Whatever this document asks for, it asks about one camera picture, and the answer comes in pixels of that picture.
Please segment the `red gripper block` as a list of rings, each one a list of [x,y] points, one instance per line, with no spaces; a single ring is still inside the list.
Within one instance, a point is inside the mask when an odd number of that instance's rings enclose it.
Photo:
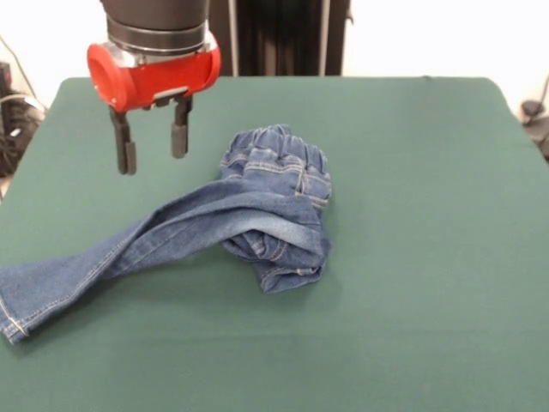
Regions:
[[[176,99],[171,132],[172,155],[184,158],[193,108],[189,95],[214,85],[220,76],[221,55],[215,37],[209,33],[203,47],[182,56],[140,55],[112,42],[92,44],[87,49],[87,66],[98,96],[110,106],[118,171],[134,175],[136,145],[125,112],[153,106],[156,100],[187,96]]]

